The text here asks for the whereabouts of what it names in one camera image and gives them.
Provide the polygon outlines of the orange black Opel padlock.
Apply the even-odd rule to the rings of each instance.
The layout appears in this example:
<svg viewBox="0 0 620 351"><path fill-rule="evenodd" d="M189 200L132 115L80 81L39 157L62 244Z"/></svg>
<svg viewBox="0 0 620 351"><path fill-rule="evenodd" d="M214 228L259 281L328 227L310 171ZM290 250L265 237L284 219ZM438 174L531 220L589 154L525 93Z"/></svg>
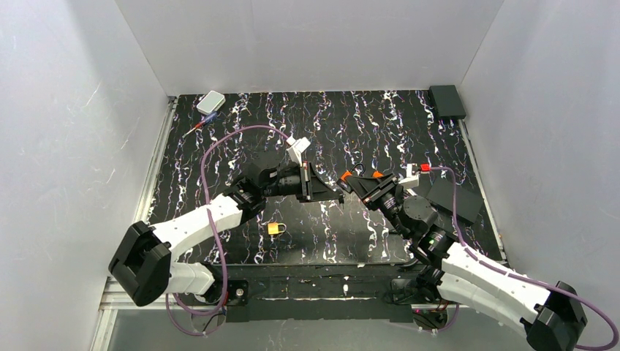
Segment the orange black Opel padlock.
<svg viewBox="0 0 620 351"><path fill-rule="evenodd" d="M340 181L346 181L350 176L363 176L366 171L366 167L363 163L355 163L349 170L346 170L339 178Z"/></svg>

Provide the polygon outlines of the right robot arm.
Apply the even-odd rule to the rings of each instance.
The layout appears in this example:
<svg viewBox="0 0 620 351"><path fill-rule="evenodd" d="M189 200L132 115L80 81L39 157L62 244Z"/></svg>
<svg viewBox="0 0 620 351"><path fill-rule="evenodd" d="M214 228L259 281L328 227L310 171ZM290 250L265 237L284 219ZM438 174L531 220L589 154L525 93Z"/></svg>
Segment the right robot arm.
<svg viewBox="0 0 620 351"><path fill-rule="evenodd" d="M575 289L527 277L462 244L438 223L439 213L419 195L407 195L399 180L375 173L346 172L339 186L356 194L367 209L380 211L396 232L411 242L415 258L439 274L433 290L464 304L525 337L534 350L574 350L588 320Z"/></svg>

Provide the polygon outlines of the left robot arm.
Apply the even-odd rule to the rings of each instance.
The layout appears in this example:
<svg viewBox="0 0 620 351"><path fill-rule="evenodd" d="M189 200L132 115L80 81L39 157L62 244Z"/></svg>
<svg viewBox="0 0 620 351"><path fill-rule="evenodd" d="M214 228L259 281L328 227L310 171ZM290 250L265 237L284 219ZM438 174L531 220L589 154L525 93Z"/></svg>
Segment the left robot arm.
<svg viewBox="0 0 620 351"><path fill-rule="evenodd" d="M147 306L164 294L205 295L213 286L227 284L226 273L215 273L203 263L180 263L178 258L256 217L269 197L286 196L299 203L344 201L344 193L326 184L310 162L254 162L209 204L167 222L131 224L108 270L136 306Z"/></svg>

